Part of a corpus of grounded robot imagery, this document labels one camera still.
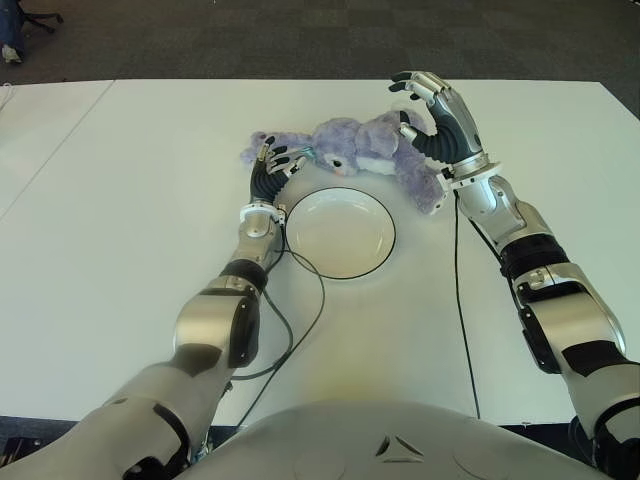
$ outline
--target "chair leg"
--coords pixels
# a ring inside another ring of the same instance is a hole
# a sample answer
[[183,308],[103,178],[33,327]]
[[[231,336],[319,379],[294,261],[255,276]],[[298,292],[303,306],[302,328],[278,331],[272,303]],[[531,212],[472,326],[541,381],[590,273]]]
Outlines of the chair leg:
[[48,33],[54,33],[56,31],[55,28],[50,27],[49,25],[45,25],[44,23],[40,23],[37,20],[34,20],[33,18],[27,17],[27,18],[25,18],[25,21],[29,22],[32,25],[35,25],[36,27],[42,28],[43,30],[45,30]]
[[25,15],[33,19],[55,18],[58,23],[64,23],[64,19],[59,13],[27,13]]

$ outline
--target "stuffed bunny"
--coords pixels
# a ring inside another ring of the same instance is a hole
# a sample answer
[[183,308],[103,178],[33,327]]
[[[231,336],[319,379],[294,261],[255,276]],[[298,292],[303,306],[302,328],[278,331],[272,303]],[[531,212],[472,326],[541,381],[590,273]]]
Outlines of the stuffed bunny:
[[[424,120],[407,110],[411,125],[426,131]],[[400,112],[390,111],[366,123],[353,118],[334,118],[319,125],[313,134],[264,133],[251,136],[251,147],[242,152],[247,163],[256,158],[268,135],[276,137],[276,145],[289,148],[312,146],[316,165],[338,175],[355,175],[360,170],[382,175],[395,175],[400,186],[426,214],[442,205],[445,190],[437,177],[438,170],[428,167],[424,156],[400,135]]]

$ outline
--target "gray carpet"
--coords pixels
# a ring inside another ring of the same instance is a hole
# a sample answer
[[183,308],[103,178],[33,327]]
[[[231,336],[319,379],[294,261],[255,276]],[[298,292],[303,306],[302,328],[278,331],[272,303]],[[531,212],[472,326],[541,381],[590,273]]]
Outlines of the gray carpet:
[[602,82],[640,115],[640,6],[629,0],[24,0],[13,83],[111,78],[446,78]]
[[5,446],[10,438],[25,437],[38,439],[40,445],[32,450],[38,450],[54,442],[67,433],[76,422],[64,420],[44,420],[36,418],[4,417],[0,415],[0,465]]

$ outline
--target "white bowl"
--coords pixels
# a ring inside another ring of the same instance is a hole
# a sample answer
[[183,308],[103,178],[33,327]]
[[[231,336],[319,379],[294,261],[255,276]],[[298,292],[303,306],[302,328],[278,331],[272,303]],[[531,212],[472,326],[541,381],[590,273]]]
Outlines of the white bowl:
[[[393,219],[371,195],[351,188],[311,193],[291,210],[289,248],[306,257],[324,277],[360,277],[389,257],[396,239]],[[308,270],[303,260],[298,259]]]

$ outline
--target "robot finger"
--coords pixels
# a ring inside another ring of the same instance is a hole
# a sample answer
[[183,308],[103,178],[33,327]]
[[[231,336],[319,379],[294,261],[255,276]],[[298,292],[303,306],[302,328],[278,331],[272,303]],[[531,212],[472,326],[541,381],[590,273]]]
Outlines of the robot finger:
[[281,171],[287,177],[290,177],[302,168],[308,158],[313,157],[313,151],[310,148],[302,148],[299,150],[291,150],[289,152],[275,155],[269,160],[267,171],[270,175]]
[[256,162],[264,162],[267,159],[267,154],[269,153],[269,149],[271,148],[271,145],[275,141],[276,139],[273,136],[267,138],[264,141],[264,143],[262,144],[262,147],[260,147],[260,150],[258,151]]
[[450,88],[447,82],[430,72],[400,72],[391,79],[396,83],[389,87],[390,91],[409,90],[413,92],[411,100],[422,98],[428,106],[433,105],[437,93]]
[[284,152],[287,151],[287,147],[282,145],[280,147],[275,147],[272,150],[269,150],[267,152],[267,162],[269,162],[273,157],[275,157],[276,155],[280,155],[283,154]]
[[426,134],[411,125],[407,112],[400,112],[400,135],[413,144],[416,138],[426,137]]

